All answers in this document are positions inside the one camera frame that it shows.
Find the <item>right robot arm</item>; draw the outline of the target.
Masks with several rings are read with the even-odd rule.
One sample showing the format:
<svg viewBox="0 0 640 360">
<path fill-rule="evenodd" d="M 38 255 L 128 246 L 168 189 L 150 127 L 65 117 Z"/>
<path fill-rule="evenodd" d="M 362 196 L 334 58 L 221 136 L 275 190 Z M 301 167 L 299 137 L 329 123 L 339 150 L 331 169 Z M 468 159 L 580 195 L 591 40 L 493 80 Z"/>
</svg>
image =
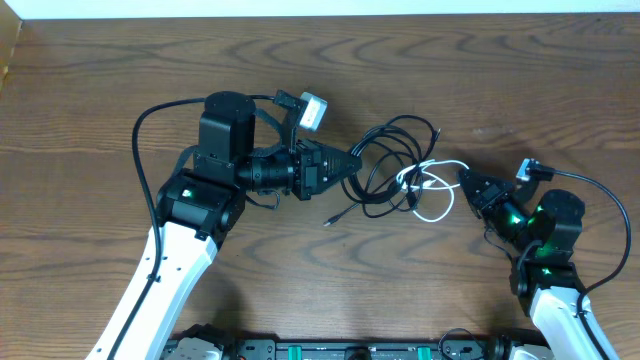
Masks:
<svg viewBox="0 0 640 360">
<path fill-rule="evenodd" d="M 582 232 L 585 204 L 575 194 L 552 189 L 535 209 L 524 205 L 542 181 L 561 172 L 533 159 L 523 161 L 515 183 L 470 169 L 457 180 L 474 215 L 517 251 L 511 259 L 511 292 L 557 359 L 616 359 L 595 318 L 590 288 L 571 261 Z"/>
</svg>

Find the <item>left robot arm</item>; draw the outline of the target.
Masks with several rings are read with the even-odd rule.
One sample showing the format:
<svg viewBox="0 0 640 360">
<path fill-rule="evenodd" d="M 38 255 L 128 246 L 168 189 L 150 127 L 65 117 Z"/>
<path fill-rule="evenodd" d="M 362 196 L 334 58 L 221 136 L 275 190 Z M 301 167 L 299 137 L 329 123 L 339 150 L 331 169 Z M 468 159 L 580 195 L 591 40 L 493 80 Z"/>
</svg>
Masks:
<svg viewBox="0 0 640 360">
<path fill-rule="evenodd" d="M 232 91 L 201 99 L 198 142 L 181 153 L 156 196 L 139 149 L 132 149 L 151 228 L 133 278 L 89 358 L 160 357 L 195 284 L 250 203 L 249 193 L 306 201 L 361 169 L 361 159 L 348 151 L 298 138 L 298 129 L 318 128 L 327 107 L 323 99 L 278 91 L 268 100 L 285 109 L 283 121 L 258 108 L 259 99 Z"/>
</svg>

